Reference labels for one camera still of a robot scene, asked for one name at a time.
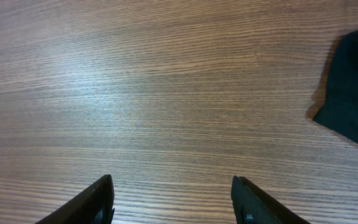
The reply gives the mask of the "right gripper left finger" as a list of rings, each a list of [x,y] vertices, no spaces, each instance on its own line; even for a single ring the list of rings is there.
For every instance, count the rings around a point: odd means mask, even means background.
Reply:
[[[106,174],[36,224],[111,224],[113,203],[112,177]]]

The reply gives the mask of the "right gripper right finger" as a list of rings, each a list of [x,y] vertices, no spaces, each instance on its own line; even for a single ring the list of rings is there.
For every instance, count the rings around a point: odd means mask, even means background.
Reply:
[[[232,179],[237,224],[310,224],[245,177]]]

